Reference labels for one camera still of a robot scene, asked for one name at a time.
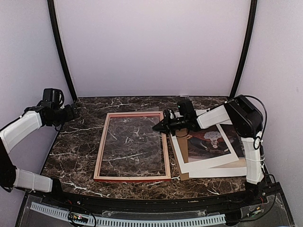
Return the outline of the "clear acrylic sheet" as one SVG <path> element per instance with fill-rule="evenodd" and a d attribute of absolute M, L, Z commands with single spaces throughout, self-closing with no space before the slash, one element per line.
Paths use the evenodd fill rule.
<path fill-rule="evenodd" d="M 162 136 L 152 129 L 159 115 L 110 116 L 99 176 L 165 175 Z"/>

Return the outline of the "red wooden picture frame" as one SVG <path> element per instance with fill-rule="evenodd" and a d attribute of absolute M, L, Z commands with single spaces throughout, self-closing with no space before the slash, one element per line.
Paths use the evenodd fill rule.
<path fill-rule="evenodd" d="M 100 141 L 94 181 L 171 180 L 167 137 L 152 127 L 160 111 L 108 113 Z"/>

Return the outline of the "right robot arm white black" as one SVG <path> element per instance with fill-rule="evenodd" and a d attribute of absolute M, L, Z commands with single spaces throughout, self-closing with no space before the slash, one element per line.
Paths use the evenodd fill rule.
<path fill-rule="evenodd" d="M 263 133 L 267 123 L 267 115 L 249 100 L 249 95 L 239 95 L 225 101 L 221 105 L 197 114 L 190 100 L 178 102 L 180 116 L 172 110 L 164 110 L 164 118 L 153 126 L 153 131 L 174 136 L 177 130 L 201 131 L 216 124 L 231 121 L 244 146 L 247 163 L 246 187 L 242 194 L 242 202 L 252 205 L 260 197 L 258 188 L 266 176 L 264 170 Z"/>

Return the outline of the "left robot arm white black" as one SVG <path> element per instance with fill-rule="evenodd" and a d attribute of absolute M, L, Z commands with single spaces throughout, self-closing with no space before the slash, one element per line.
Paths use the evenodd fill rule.
<path fill-rule="evenodd" d="M 59 180 L 22 170 L 9 157 L 12 149 L 32 132 L 44 126 L 57 128 L 80 116 L 75 104 L 65 105 L 64 101 L 61 90 L 46 88 L 36 106 L 27 107 L 21 116 L 0 130 L 0 186 L 7 192 L 13 188 L 39 191 L 48 193 L 56 206 L 67 202 Z"/>

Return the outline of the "dark flower photo print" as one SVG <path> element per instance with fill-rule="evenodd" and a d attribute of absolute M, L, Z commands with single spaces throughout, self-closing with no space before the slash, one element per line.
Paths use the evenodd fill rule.
<path fill-rule="evenodd" d="M 223 135 L 229 140 L 238 158 L 244 158 L 242 143 L 233 125 L 220 124 L 221 130 L 216 126 L 190 132 L 187 135 L 188 161 L 194 162 L 231 154 Z"/>

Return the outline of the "left black corner post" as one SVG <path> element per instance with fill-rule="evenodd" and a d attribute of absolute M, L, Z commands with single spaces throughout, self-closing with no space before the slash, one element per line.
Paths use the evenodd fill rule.
<path fill-rule="evenodd" d="M 57 49 L 57 53 L 59 56 L 59 60 L 61 63 L 62 71 L 64 74 L 64 78 L 69 90 L 69 93 L 71 95 L 72 101 L 76 102 L 78 97 L 76 95 L 76 91 L 71 79 L 71 74 L 68 68 L 67 60 L 65 57 L 64 49 L 63 49 L 63 44 L 60 36 L 60 29 L 59 29 L 59 24 L 57 20 L 57 15 L 56 15 L 56 9 L 55 9 L 55 2 L 54 0 L 47 0 L 47 5 L 48 5 L 48 11 L 49 11 L 49 17 L 51 21 L 51 26 L 52 26 L 52 31 L 53 31 L 53 36 L 54 36 L 54 41 Z"/>

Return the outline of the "black corner post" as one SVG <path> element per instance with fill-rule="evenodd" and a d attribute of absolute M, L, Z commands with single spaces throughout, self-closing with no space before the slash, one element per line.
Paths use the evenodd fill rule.
<path fill-rule="evenodd" d="M 49 17 L 51 21 L 51 26 L 52 26 L 52 31 L 53 31 L 53 36 L 54 36 L 54 41 L 57 49 L 57 53 L 59 56 L 59 60 L 61 63 L 62 71 L 64 74 L 64 78 L 69 90 L 69 93 L 71 95 L 72 101 L 76 102 L 78 97 L 76 95 L 76 91 L 71 79 L 71 74 L 68 68 L 67 60 L 65 57 L 64 49 L 63 49 L 63 44 L 60 36 L 60 29 L 59 29 L 59 24 L 57 20 L 57 15 L 56 15 L 56 9 L 55 9 L 55 2 L 54 0 L 47 0 L 47 5 L 48 5 L 48 11 L 49 11 Z"/>
<path fill-rule="evenodd" d="M 250 47 L 250 41 L 253 33 L 253 27 L 254 27 L 254 22 L 255 22 L 255 16 L 257 12 L 257 5 L 258 5 L 258 0 L 251 0 L 250 1 L 250 10 L 249 10 L 249 16 L 248 16 L 248 22 L 247 22 L 247 27 L 246 27 L 246 32 L 245 32 L 245 37 L 243 41 L 243 47 L 239 59 L 239 64 L 236 70 L 235 78 L 233 81 L 232 89 L 229 95 L 229 98 L 234 98 L 236 96 L 240 80 L 242 77 L 242 73 L 244 70 L 246 58 L 249 52 L 249 47 Z"/>

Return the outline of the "black front table rail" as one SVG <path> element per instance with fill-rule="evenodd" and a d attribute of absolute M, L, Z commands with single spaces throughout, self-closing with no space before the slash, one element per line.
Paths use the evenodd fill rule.
<path fill-rule="evenodd" d="M 81 206 L 91 211 L 209 211 L 238 210 L 249 204 L 271 206 L 280 183 L 266 180 L 256 195 L 245 190 L 244 177 L 210 178 L 147 183 L 95 182 L 64 178 L 55 193 L 28 192 L 27 198 L 63 207 Z"/>

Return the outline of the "right black corner post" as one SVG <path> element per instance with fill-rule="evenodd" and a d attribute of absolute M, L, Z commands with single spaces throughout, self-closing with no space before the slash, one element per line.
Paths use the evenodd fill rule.
<path fill-rule="evenodd" d="M 246 32 L 245 32 L 245 37 L 243 41 L 243 47 L 239 59 L 239 64 L 236 70 L 235 78 L 233 81 L 232 89 L 229 95 L 229 98 L 234 98 L 236 96 L 240 80 L 242 77 L 242 73 L 244 70 L 246 58 L 249 52 L 249 47 L 250 47 L 250 41 L 253 33 L 253 27 L 254 27 L 254 22 L 255 22 L 255 16 L 257 12 L 257 5 L 258 5 L 258 0 L 251 0 L 250 1 L 250 10 L 249 10 L 249 16 L 248 16 L 248 22 L 247 22 L 247 27 L 246 27 Z"/>

